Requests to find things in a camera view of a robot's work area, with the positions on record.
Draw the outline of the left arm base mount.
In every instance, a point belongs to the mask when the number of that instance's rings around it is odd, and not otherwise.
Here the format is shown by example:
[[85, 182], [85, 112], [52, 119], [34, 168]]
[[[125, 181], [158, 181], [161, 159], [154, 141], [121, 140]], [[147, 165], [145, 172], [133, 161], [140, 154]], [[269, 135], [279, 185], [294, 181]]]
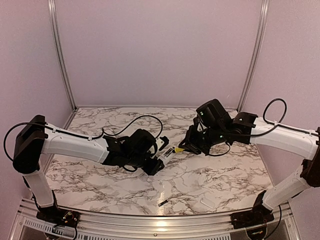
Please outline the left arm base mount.
[[67, 210], [58, 207], [54, 201], [52, 206], [39, 207], [36, 217], [40, 220], [53, 223], [56, 226], [76, 228], [79, 222], [80, 213], [74, 210]]

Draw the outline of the right aluminium corner post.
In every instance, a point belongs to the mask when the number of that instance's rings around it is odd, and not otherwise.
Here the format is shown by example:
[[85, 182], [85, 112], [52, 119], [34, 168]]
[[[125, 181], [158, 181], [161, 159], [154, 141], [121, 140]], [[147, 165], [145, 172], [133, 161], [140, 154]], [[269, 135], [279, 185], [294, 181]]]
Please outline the right aluminium corner post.
[[242, 89], [240, 99], [239, 99], [237, 109], [236, 109], [238, 112], [241, 112], [245, 107], [245, 103], [246, 103], [246, 100], [247, 100], [249, 92], [250, 92], [250, 87], [251, 87], [253, 79], [254, 79], [254, 74], [255, 74], [256, 67], [257, 67], [258, 58], [259, 58], [259, 55], [260, 55], [260, 52], [262, 49], [263, 40], [264, 40], [264, 36], [265, 36], [269, 6], [270, 6], [269, 0], [262, 0], [261, 1], [260, 14], [259, 14], [259, 19], [258, 19], [255, 41], [254, 41], [254, 45], [253, 45], [253, 51], [252, 51], [251, 59], [249, 62], [249, 67], [247, 70], [243, 89]]

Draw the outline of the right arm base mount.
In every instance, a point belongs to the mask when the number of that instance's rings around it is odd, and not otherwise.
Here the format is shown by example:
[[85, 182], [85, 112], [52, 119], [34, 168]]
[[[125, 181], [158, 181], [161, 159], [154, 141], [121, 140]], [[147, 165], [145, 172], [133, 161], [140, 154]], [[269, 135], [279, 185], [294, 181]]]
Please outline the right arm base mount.
[[263, 206], [263, 197], [266, 190], [258, 194], [252, 209], [235, 212], [230, 215], [231, 224], [234, 229], [247, 228], [260, 224], [266, 224], [275, 219], [272, 210]]

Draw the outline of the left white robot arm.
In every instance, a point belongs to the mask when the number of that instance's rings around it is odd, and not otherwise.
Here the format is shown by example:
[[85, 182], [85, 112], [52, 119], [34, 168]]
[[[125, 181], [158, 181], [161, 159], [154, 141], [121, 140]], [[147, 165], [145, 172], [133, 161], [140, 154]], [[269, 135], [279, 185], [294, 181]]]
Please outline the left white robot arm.
[[145, 129], [137, 129], [130, 136], [117, 137], [102, 132], [99, 136], [79, 134], [58, 128], [46, 122], [43, 115], [36, 115], [15, 139], [13, 168], [22, 174], [27, 186], [44, 215], [53, 223], [63, 219], [63, 211], [56, 205], [53, 191], [40, 166], [44, 154], [81, 158], [105, 166], [130, 166], [141, 168], [153, 176], [164, 168], [156, 154], [162, 151], [169, 139], [159, 133], [153, 136]]

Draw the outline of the white remote control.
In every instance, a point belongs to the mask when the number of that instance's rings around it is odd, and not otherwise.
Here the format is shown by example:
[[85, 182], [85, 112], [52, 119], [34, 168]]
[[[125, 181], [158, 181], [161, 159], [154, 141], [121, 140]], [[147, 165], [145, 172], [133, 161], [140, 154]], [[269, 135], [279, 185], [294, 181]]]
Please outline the white remote control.
[[167, 165], [176, 153], [175, 149], [175, 146], [170, 146], [168, 149], [164, 149], [162, 152], [158, 153], [156, 157], [158, 160], [161, 160], [164, 165]]

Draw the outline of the left aluminium corner post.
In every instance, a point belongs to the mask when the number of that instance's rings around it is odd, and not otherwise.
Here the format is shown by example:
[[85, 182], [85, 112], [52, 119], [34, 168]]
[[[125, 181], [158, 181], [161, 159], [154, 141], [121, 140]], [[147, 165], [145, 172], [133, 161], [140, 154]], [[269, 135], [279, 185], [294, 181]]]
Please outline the left aluminium corner post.
[[62, 48], [61, 38], [59, 33], [56, 1], [48, 0], [47, 3], [48, 3], [50, 24], [52, 28], [52, 35], [53, 35], [53, 41], [54, 41], [55, 51], [57, 55], [58, 66], [61, 72], [61, 77], [62, 77], [63, 85], [65, 88], [65, 92], [66, 92], [66, 96], [67, 96], [70, 108], [73, 112], [75, 112], [77, 110], [77, 105], [75, 102], [74, 95], [72, 93], [71, 83], [69, 80], [68, 71], [65, 63], [64, 54], [63, 54], [63, 48]]

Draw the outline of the white battery compartment cover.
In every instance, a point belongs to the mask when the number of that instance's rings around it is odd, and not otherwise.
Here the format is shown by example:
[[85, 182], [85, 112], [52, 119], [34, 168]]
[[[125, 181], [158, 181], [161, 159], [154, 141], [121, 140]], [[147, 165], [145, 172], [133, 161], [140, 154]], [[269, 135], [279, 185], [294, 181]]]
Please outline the white battery compartment cover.
[[210, 209], [213, 209], [215, 207], [215, 203], [205, 197], [202, 197], [200, 199], [200, 203], [202, 203], [203, 205], [207, 206]]

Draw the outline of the yellow handled screwdriver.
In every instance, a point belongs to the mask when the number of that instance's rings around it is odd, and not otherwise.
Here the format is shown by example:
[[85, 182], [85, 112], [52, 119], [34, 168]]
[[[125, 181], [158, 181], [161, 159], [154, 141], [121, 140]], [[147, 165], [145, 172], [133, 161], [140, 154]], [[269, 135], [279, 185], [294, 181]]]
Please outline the yellow handled screwdriver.
[[179, 148], [179, 147], [176, 147], [176, 148], [174, 149], [174, 152], [175, 152], [175, 153], [181, 153], [181, 152], [183, 152], [183, 151], [185, 151], [185, 149]]

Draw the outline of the front aluminium rail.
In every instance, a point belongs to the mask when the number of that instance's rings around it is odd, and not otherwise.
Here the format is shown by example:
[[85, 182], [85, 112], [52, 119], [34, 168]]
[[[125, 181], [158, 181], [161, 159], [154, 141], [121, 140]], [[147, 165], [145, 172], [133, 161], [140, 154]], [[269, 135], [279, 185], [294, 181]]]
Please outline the front aluminium rail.
[[18, 208], [11, 240], [246, 240], [248, 233], [266, 228], [270, 240], [299, 240], [301, 237], [285, 203], [273, 212], [274, 220], [248, 228], [235, 229], [231, 211], [184, 216], [142, 216], [77, 210], [77, 228], [57, 226], [37, 219], [37, 208], [23, 200]]

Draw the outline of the aluminium corner post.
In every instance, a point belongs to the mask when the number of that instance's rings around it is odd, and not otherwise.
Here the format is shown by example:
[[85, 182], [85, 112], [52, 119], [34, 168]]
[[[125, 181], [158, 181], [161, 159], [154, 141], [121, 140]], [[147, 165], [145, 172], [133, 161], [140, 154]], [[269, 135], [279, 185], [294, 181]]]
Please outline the aluminium corner post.
[[260, 52], [262, 49], [263, 40], [264, 40], [264, 36], [265, 36], [269, 6], [270, 6], [269, 0], [262, 0], [261, 1], [260, 14], [259, 14], [259, 19], [258, 19], [255, 41], [254, 41], [254, 45], [253, 45], [253, 51], [252, 51], [251, 59], [249, 62], [249, 67], [247, 70], [243, 89], [242, 89], [240, 99], [239, 99], [237, 109], [236, 109], [238, 112], [241, 112], [245, 107], [245, 103], [246, 103], [246, 100], [247, 100], [249, 92], [250, 92], [250, 87], [251, 87], [253, 79], [254, 79], [254, 74], [255, 74], [256, 67], [257, 67], [258, 58], [259, 58], [259, 55], [260, 55]]
[[62, 77], [63, 85], [65, 88], [65, 92], [66, 92], [66, 96], [67, 96], [70, 108], [73, 112], [75, 112], [77, 110], [77, 105], [75, 102], [74, 95], [72, 93], [71, 83], [69, 80], [68, 71], [65, 63], [64, 54], [63, 54], [63, 48], [62, 48], [61, 38], [59, 33], [56, 1], [48, 0], [47, 3], [48, 3], [50, 24], [52, 28], [52, 35], [53, 35], [53, 41], [54, 41], [55, 51], [57, 55], [58, 66], [61, 72], [61, 77]]

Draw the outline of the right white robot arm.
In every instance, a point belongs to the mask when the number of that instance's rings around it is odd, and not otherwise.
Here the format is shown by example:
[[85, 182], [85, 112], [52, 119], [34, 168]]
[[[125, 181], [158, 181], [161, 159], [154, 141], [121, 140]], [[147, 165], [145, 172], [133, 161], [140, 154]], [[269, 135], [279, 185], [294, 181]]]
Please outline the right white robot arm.
[[303, 157], [301, 166], [275, 187], [258, 195], [247, 219], [258, 224], [267, 213], [311, 187], [320, 186], [320, 131], [268, 121], [263, 115], [240, 112], [234, 118], [218, 99], [196, 109], [197, 116], [178, 147], [195, 155], [210, 155], [211, 147], [225, 143], [256, 144]]

